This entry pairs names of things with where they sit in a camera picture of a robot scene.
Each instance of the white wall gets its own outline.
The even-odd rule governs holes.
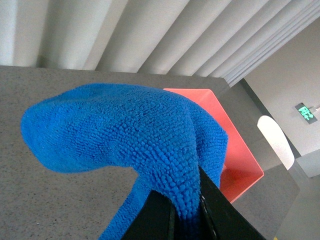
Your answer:
[[[309,125],[295,109],[320,105],[320,18],[245,80],[302,156],[320,149],[320,114]]]

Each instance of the white curtain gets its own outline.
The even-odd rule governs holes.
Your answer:
[[[320,17],[320,0],[0,0],[0,65],[224,78]]]

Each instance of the blue microfiber cloth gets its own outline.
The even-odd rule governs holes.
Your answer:
[[[138,85],[83,85],[31,106],[24,141],[48,169],[80,173],[133,167],[138,178],[100,240],[119,240],[151,190],[168,197],[181,234],[196,239],[199,166],[219,187],[228,136],[203,108],[181,95]]]

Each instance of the gray table surface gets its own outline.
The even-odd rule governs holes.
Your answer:
[[[97,239],[131,191],[137,177],[131,168],[52,172],[36,160],[21,138],[20,120],[29,106],[88,83],[211,89],[218,98],[230,89],[222,78],[0,66],[1,240]],[[281,224],[272,224],[275,215],[270,213],[282,208],[277,217],[283,219],[298,189],[282,166],[265,174],[234,206],[269,239]],[[279,199],[271,193],[278,189],[279,194],[284,187],[277,182],[283,179],[275,175],[284,176],[289,189],[285,195],[289,200],[283,204],[271,204]]]

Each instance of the green exit sign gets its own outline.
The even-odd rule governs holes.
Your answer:
[[[313,124],[317,121],[316,117],[310,112],[310,110],[303,104],[299,103],[295,108],[299,111],[302,115],[304,120],[308,122],[308,124]]]

